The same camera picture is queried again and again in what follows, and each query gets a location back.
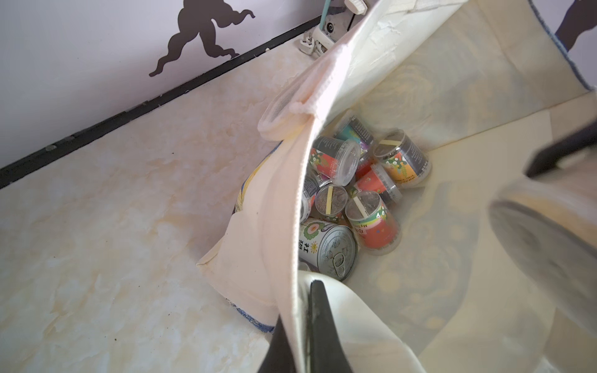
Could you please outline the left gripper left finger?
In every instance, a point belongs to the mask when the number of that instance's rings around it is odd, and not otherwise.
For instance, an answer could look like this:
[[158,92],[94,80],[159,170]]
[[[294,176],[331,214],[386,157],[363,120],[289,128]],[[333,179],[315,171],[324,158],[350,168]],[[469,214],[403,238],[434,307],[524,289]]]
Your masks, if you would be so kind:
[[295,362],[289,341],[286,337],[285,328],[278,318],[270,347],[258,373],[295,373]]

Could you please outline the cream canvas tote bag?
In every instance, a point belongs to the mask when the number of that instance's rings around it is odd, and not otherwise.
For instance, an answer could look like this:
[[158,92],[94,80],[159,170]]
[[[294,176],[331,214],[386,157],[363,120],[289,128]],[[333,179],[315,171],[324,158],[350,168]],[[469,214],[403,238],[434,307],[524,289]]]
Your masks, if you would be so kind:
[[491,198],[541,145],[596,109],[595,90],[532,1],[374,1],[262,116],[277,148],[247,178],[225,235],[199,262],[260,326],[281,320],[300,372],[316,273],[298,269],[310,144],[352,111],[377,138],[401,129],[431,171],[392,212],[395,250],[360,250],[322,277],[353,371],[548,372],[559,327],[584,340],[511,260]]

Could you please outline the clear seed jar striped lid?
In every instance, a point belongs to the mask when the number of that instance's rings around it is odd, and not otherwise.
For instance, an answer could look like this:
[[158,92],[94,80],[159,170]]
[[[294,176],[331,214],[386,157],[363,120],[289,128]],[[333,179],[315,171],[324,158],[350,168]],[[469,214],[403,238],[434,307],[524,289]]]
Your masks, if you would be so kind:
[[489,207],[508,256],[569,319],[596,333],[596,161],[502,188]]

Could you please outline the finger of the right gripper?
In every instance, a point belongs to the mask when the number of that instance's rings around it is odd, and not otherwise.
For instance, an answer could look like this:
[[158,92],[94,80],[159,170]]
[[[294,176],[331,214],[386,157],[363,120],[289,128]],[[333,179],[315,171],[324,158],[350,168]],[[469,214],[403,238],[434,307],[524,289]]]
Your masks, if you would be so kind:
[[592,121],[592,123],[587,124],[571,135],[561,138],[561,140],[536,152],[525,169],[524,175],[530,179],[536,179],[556,169],[558,162],[564,157],[595,146],[596,121]]

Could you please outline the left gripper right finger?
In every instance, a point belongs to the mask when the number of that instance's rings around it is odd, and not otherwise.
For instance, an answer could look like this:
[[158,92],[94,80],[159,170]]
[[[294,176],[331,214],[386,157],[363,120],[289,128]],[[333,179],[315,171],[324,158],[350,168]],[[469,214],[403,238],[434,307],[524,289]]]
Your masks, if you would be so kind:
[[309,372],[352,372],[340,343],[323,281],[317,280],[310,285],[307,325]]

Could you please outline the pink label seed jar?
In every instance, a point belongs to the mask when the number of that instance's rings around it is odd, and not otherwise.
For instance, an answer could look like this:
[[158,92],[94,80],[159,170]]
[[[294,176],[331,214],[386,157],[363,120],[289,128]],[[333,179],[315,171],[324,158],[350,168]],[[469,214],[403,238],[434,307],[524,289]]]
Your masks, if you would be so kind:
[[348,192],[342,186],[328,184],[316,195],[315,208],[328,222],[340,223],[345,219]]

